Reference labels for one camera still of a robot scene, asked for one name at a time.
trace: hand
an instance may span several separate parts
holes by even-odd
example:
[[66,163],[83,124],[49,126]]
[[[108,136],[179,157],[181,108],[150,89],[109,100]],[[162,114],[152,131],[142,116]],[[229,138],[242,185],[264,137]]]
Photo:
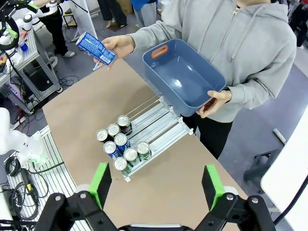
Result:
[[106,38],[102,41],[106,49],[113,50],[116,53],[116,59],[124,58],[125,56],[132,53],[135,49],[135,41],[129,35],[119,35]]
[[19,33],[19,38],[22,40],[25,40],[26,35],[28,34],[28,31],[22,31]]
[[215,101],[210,107],[207,107],[205,104],[197,111],[197,114],[201,116],[202,119],[215,113],[222,105],[232,98],[232,93],[229,90],[222,90],[221,92],[210,90],[207,94],[215,99]]

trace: cardboard tabletop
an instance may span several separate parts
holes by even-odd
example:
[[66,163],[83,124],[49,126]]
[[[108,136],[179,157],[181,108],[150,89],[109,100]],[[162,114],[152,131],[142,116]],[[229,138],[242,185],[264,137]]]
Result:
[[[95,133],[155,96],[136,72],[117,60],[100,68],[47,103],[44,114],[76,185],[90,183],[100,162],[109,162],[113,182],[104,211],[117,227],[131,223],[177,224],[195,228],[208,213],[201,179],[214,164],[224,185],[245,193],[194,136],[186,135],[126,182],[103,152]],[[227,224],[224,231],[237,230]]]

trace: orange handle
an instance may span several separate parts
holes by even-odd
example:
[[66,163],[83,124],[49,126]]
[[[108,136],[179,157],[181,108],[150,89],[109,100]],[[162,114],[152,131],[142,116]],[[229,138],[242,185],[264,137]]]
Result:
[[166,53],[168,51],[168,46],[162,46],[158,49],[156,49],[155,51],[152,52],[151,57],[152,59],[157,58],[159,55],[162,55],[164,53]]

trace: cuff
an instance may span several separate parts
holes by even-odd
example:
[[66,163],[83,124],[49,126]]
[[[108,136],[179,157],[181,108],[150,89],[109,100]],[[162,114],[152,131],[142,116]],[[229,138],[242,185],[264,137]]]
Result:
[[242,103],[245,98],[245,91],[241,86],[228,87],[232,93],[232,98],[228,103]]
[[143,51],[147,48],[146,38],[142,31],[137,31],[136,33],[128,34],[128,35],[131,36],[133,40],[135,41],[135,49],[133,52]]

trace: blue plastic tray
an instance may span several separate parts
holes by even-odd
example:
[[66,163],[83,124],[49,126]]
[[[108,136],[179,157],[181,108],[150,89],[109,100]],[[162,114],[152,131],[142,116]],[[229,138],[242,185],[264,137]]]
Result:
[[222,74],[180,39],[172,39],[143,55],[148,79],[183,116],[191,116],[211,100],[209,90],[226,86]]

